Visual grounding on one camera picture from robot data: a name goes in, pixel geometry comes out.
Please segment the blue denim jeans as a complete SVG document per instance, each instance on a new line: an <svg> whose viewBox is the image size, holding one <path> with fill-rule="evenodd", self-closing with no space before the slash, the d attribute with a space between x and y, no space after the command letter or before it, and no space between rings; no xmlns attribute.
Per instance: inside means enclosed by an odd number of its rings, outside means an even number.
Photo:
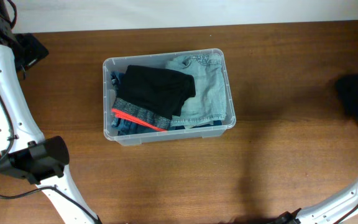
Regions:
<svg viewBox="0 0 358 224"><path fill-rule="evenodd" d="M111 126L118 131L119 136L166 131L170 125L168 118L118 96L112 104L111 112Z"/></svg>

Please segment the black shorts red waistband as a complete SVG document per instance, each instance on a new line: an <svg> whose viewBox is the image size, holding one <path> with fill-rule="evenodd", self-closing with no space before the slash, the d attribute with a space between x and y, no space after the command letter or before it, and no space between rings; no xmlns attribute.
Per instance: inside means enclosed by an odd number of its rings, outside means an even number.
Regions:
<svg viewBox="0 0 358 224"><path fill-rule="evenodd" d="M181 115L185 101L196 95L194 78L175 70L130 65L126 72L114 71L110 77L116 97L151 110L170 122L174 116Z"/></svg>

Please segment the dark teal shirt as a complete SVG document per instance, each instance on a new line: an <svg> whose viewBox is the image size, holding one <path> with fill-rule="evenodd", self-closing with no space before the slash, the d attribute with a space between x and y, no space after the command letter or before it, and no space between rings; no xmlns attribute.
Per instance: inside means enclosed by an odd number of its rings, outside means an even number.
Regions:
<svg viewBox="0 0 358 224"><path fill-rule="evenodd" d="M171 126L169 127L169 131L174 131L174 130L181 130L181 129L193 129L193 128L205 128L205 127L210 127L210 126L220 126L222 125L222 121L221 120L215 120L215 121L210 121L208 123L203 123L197 126Z"/></svg>

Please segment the light grey jeans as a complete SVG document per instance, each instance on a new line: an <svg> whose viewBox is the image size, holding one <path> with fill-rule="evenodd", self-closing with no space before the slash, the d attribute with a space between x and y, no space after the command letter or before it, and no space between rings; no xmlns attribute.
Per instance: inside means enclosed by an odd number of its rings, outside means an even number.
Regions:
<svg viewBox="0 0 358 224"><path fill-rule="evenodd" d="M166 69L191 75L196 95L187 99L181 115L170 126L199 126L226 119L227 101L223 61L219 54L181 55L168 61Z"/></svg>

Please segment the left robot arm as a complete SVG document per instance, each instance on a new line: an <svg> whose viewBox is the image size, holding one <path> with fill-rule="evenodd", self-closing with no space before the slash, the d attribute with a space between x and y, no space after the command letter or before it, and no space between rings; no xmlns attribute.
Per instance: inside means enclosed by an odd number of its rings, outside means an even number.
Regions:
<svg viewBox="0 0 358 224"><path fill-rule="evenodd" d="M0 174L36 186L10 198L43 192L65 223L100 223L71 177L64 140L45 138L27 106L17 74L44 59L48 50L32 34L13 33L17 16L9 16L7 5L17 12L12 1L0 0Z"/></svg>

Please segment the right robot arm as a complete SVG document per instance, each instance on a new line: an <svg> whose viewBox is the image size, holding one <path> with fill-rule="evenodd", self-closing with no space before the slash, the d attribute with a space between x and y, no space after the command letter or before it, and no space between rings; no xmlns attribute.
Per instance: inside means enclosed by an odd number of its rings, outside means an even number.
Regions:
<svg viewBox="0 0 358 224"><path fill-rule="evenodd" d="M281 214L276 224L333 224L358 214L358 178L351 185L326 200L297 211Z"/></svg>

